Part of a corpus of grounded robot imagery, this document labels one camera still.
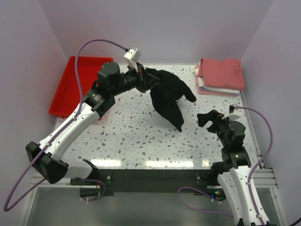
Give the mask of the black t shirt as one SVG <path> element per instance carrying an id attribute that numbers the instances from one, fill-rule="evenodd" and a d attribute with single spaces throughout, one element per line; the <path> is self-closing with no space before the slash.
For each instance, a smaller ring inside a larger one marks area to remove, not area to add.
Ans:
<path id="1" fill-rule="evenodd" d="M 146 72 L 160 79 L 160 83 L 150 90 L 154 109 L 179 132 L 182 132 L 184 119 L 177 101 L 185 97 L 193 103 L 197 100 L 196 96 L 184 81 L 171 72 L 151 68 L 147 68 Z"/>

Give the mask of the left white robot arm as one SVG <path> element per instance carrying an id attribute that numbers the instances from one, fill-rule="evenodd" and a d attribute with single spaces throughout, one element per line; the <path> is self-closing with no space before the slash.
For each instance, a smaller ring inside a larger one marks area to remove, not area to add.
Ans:
<path id="1" fill-rule="evenodd" d="M 50 184 L 65 176 L 81 178 L 87 185 L 97 181 L 94 165 L 71 167 L 62 161 L 64 153 L 75 139 L 92 123 L 100 119 L 114 104 L 115 96 L 137 89 L 144 93 L 160 83 L 160 79 L 146 71 L 143 65 L 121 73 L 116 62 L 102 65 L 97 80 L 85 94 L 74 112 L 49 136 L 39 143 L 31 141 L 25 148 L 32 166 Z"/>

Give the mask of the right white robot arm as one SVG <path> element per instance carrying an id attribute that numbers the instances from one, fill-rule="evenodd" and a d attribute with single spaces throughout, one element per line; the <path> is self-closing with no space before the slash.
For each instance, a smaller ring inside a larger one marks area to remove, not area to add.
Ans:
<path id="1" fill-rule="evenodd" d="M 222 162 L 213 163 L 204 180 L 222 187 L 237 226 L 269 226 L 270 219 L 258 196 L 244 147 L 245 126 L 234 113 L 224 115 L 211 110 L 199 113 L 197 118 L 200 127 L 212 122 L 207 131 L 216 134 L 222 143 Z"/>

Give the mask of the lavender folded t shirt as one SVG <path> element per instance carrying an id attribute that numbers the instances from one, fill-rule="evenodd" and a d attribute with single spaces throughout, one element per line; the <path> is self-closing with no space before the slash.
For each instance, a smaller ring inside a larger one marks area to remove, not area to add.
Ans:
<path id="1" fill-rule="evenodd" d="M 199 89 L 201 91 L 221 92 L 221 93 L 234 94 L 234 95 L 239 94 L 239 90 L 217 89 L 217 88 L 209 88 L 209 87 L 200 87 Z"/>

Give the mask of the pink folded t shirt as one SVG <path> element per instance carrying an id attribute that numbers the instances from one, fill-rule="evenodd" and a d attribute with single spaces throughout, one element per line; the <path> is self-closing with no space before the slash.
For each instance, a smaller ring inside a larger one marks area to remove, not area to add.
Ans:
<path id="1" fill-rule="evenodd" d="M 202 58 L 199 62 L 198 77 L 205 87 L 242 91 L 245 80 L 241 61 L 234 58 L 216 60 Z"/>

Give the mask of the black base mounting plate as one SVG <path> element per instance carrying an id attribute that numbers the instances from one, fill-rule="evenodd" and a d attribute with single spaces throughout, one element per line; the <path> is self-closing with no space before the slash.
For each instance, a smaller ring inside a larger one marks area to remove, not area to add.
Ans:
<path id="1" fill-rule="evenodd" d="M 216 179 L 210 179 L 208 169 L 99 169 L 88 179 L 100 180 L 86 182 L 72 178 L 72 186 L 80 186 L 81 197 L 95 197 L 105 191 L 105 196 L 115 193 L 176 193 L 179 188 L 196 188 L 220 201 L 226 199 L 225 193 Z"/>

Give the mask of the red plastic tray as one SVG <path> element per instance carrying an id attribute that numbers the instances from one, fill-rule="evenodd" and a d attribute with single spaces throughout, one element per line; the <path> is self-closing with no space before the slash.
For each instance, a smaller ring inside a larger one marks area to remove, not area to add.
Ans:
<path id="1" fill-rule="evenodd" d="M 102 65 L 113 62 L 110 57 L 80 56 L 78 61 L 79 78 L 83 94 L 86 94 L 97 80 Z M 67 118 L 79 104 L 79 89 L 75 75 L 75 56 L 69 58 L 60 83 L 52 100 L 49 114 L 58 118 Z"/>

